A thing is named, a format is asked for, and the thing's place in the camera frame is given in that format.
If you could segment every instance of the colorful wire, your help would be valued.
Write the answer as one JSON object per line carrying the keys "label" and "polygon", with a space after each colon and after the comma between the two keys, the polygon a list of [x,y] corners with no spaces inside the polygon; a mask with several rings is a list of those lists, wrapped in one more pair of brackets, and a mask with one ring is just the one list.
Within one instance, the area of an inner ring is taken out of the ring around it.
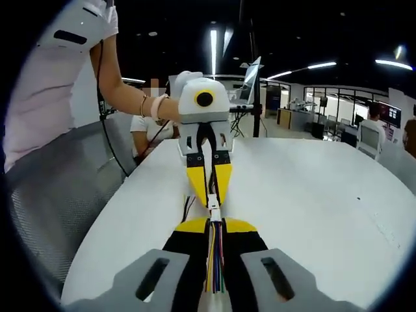
{"label": "colorful wire", "polygon": [[212,240],[209,250],[205,292],[224,293],[224,255],[222,251],[222,223],[211,222]]}

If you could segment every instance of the bracelet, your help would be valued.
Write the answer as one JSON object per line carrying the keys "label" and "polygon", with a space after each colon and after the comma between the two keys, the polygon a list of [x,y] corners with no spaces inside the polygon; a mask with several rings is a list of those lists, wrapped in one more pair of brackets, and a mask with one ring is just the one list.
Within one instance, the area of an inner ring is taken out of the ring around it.
{"label": "bracelet", "polygon": [[153,103],[151,104],[150,114],[151,114],[151,117],[153,118],[153,120],[155,120],[155,121],[160,120],[157,113],[159,111],[159,106],[161,106],[161,103],[166,98],[168,98],[168,95],[163,94],[161,96],[156,97],[155,100],[153,101]]}
{"label": "bracelet", "polygon": [[141,115],[141,117],[144,117],[144,115],[143,115],[143,106],[144,106],[144,101],[145,101],[147,98],[148,98],[148,96],[144,94],[144,96],[143,96],[143,101],[142,101],[142,104],[141,104],[141,106],[140,106],[140,115]]}

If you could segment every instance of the laptop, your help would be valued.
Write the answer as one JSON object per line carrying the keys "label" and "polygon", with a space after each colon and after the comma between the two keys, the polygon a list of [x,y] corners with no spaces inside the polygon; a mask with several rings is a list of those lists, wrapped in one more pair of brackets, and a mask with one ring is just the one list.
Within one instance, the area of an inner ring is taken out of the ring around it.
{"label": "laptop", "polygon": [[230,101],[231,108],[245,106],[247,108],[253,107],[252,100],[254,96],[254,83],[259,73],[261,57],[255,60],[247,69],[246,76],[242,87],[237,90],[237,99]]}

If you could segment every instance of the desk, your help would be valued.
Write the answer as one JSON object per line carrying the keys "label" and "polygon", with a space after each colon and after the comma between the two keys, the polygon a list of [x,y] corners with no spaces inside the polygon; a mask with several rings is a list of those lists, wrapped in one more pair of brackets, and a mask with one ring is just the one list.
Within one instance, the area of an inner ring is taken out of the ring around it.
{"label": "desk", "polygon": [[306,123],[310,119],[311,113],[304,110],[278,109],[277,123],[285,129],[305,131]]}
{"label": "desk", "polygon": [[[181,220],[189,187],[176,144],[163,141],[101,212],[73,260],[63,304],[101,295],[117,272],[163,247]],[[312,272],[330,298],[367,308],[407,259],[416,197],[356,149],[317,140],[242,138],[232,163],[222,214],[252,223],[269,248]],[[197,204],[189,218],[205,215]]]}

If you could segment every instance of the black ceiling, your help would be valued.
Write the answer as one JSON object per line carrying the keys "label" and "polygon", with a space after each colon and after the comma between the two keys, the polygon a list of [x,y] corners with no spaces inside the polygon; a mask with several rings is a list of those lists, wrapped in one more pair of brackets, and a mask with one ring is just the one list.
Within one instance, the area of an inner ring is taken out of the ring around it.
{"label": "black ceiling", "polygon": [[[394,50],[403,45],[406,54],[400,61],[416,67],[416,28],[410,8],[336,8],[327,1],[311,7],[295,1],[244,2],[241,6],[241,0],[116,1],[122,75],[163,80],[182,70],[211,73],[209,30],[221,32],[226,27],[233,29],[233,37],[217,73],[244,75],[239,66],[252,60],[252,20],[257,52],[265,65],[261,77],[336,61],[333,68],[304,70],[279,79],[386,91],[394,87],[416,96],[414,71],[374,61],[394,60]],[[152,31],[158,35],[149,36]]]}

